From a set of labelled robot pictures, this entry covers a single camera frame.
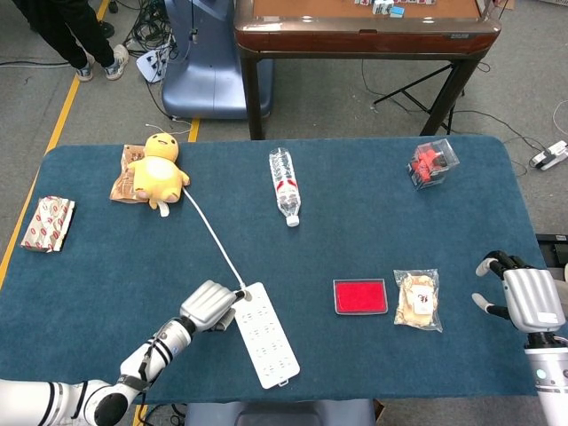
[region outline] yellow plush toy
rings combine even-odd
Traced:
[[[157,133],[146,141],[144,158],[128,165],[134,170],[134,192],[150,207],[160,207],[160,214],[170,213],[167,202],[179,200],[182,185],[189,185],[189,176],[178,169],[178,142],[168,133]]]

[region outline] red object in box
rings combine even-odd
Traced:
[[[335,312],[371,315],[388,311],[384,280],[334,280]]]

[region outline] blue felt table surface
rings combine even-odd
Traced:
[[[434,138],[184,144],[178,165],[247,283],[262,281],[301,366],[263,390],[238,328],[197,335],[151,389],[152,402],[405,398],[533,393],[525,337],[470,294],[504,303],[475,268],[494,249],[543,266],[514,172],[495,138],[451,137],[461,164],[416,192],[405,166]],[[289,148],[302,208],[286,227],[268,154]],[[205,280],[238,283],[191,204],[160,218],[110,201],[122,146],[49,153],[39,197],[76,201],[60,253],[16,248],[0,293],[0,377],[113,383],[121,362]],[[395,326],[394,269],[438,268],[442,334]],[[385,278],[389,312],[337,316],[333,279]]]

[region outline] wooden table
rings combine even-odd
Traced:
[[[478,1],[401,4],[405,17],[396,19],[353,0],[237,0],[250,138],[264,137],[256,63],[266,58],[449,60],[452,71],[421,132],[435,134],[501,32]]]

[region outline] plastic bottle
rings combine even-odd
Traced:
[[[298,226],[300,224],[298,212],[300,211],[301,201],[290,152],[286,148],[272,150],[269,163],[278,208],[286,217],[288,226]]]

